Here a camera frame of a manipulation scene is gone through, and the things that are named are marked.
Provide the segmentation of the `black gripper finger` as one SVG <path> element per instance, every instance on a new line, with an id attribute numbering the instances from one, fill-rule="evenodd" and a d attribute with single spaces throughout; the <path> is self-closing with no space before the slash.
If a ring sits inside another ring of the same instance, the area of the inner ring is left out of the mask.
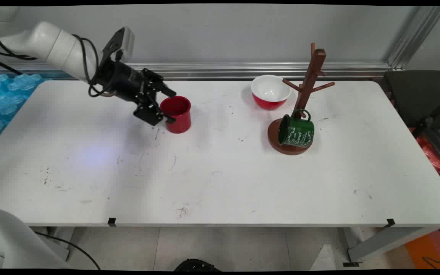
<path id="1" fill-rule="evenodd" d="M 136 103 L 137 108 L 133 111 L 133 116 L 151 126 L 156 126 L 163 120 L 169 124 L 176 122 L 175 118 L 171 115 L 167 115 L 161 110 L 159 103 L 157 102 L 157 94 L 137 94 L 134 103 Z"/>
<path id="2" fill-rule="evenodd" d="M 144 77 L 145 87 L 147 89 L 151 89 L 156 92 L 161 92 L 168 97 L 176 96 L 176 92 L 170 89 L 164 83 L 164 78 L 161 75 L 153 72 L 152 70 L 149 70 L 148 68 L 144 68 L 143 77 Z"/>

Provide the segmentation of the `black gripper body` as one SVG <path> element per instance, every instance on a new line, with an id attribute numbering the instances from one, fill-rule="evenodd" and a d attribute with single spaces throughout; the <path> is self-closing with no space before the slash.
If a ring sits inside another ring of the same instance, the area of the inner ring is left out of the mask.
<path id="1" fill-rule="evenodd" d="M 105 92 L 101 96 L 111 93 L 112 96 L 124 101 L 147 105 L 148 97 L 143 91 L 145 84 L 148 83 L 147 70 L 148 68 L 135 70 L 121 61 L 116 63 L 110 58 L 105 58 L 100 61 L 91 83 L 103 87 Z"/>

